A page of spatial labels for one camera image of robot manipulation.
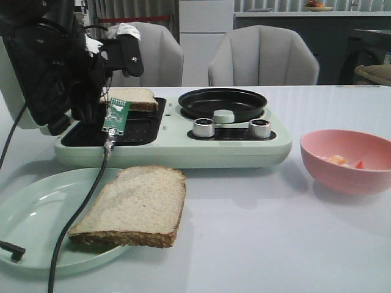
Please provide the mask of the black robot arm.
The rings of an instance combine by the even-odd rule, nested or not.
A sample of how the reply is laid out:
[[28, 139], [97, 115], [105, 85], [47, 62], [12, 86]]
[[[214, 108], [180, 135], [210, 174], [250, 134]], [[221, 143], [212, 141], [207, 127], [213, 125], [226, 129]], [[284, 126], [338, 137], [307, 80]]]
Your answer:
[[143, 71], [138, 30], [121, 24], [113, 38], [95, 40], [71, 1], [2, 1], [1, 37], [32, 118], [58, 124], [66, 111], [94, 121], [108, 79]]

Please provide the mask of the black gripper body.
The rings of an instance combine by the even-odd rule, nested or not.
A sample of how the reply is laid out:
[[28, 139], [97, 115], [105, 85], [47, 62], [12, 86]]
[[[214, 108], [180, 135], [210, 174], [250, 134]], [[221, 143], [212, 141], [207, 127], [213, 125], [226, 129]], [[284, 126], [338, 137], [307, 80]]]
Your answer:
[[36, 124], [67, 126], [65, 113], [93, 122], [105, 83], [102, 42], [76, 19], [66, 26], [44, 18], [1, 22], [1, 38]]

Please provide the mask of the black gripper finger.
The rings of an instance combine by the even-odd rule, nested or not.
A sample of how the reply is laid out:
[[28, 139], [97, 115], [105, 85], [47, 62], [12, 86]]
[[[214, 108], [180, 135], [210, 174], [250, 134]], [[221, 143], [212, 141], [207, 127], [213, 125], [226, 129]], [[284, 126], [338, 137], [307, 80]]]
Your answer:
[[116, 38], [101, 39], [107, 59], [104, 62], [104, 71], [112, 76], [114, 71], [121, 70], [125, 76], [139, 77], [144, 72], [139, 40], [130, 34], [122, 34]]

